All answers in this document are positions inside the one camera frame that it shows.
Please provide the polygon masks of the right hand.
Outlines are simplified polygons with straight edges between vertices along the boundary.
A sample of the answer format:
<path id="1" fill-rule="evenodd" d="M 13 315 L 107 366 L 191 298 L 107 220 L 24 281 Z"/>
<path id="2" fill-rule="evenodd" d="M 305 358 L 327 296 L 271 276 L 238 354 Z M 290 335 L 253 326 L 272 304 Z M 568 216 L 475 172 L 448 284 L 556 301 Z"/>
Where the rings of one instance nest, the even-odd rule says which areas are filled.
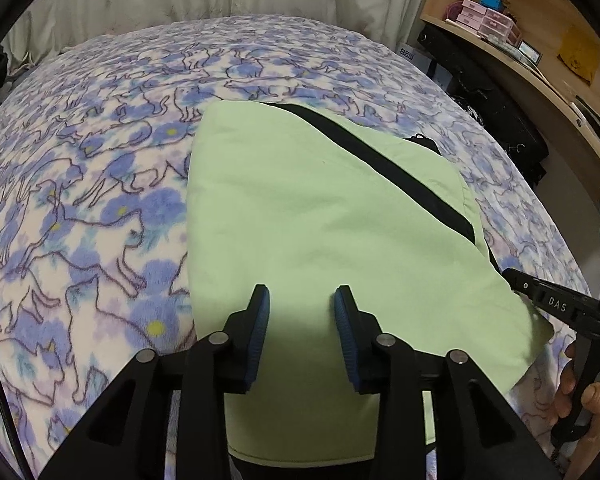
<path id="1" fill-rule="evenodd" d="M 573 360 L 576 355 L 576 344 L 573 342 L 566 349 L 566 356 L 570 361 L 562 370 L 554 401 L 548 411 L 552 424 L 556 424 L 558 419 L 567 417 L 571 412 L 572 392 L 577 385 L 573 371 Z M 591 427 L 579 440 L 571 454 L 570 465 L 565 474 L 566 479 L 579 479 L 600 452 L 600 382 L 593 382 L 584 390 L 581 402 L 582 406 L 592 414 Z"/>

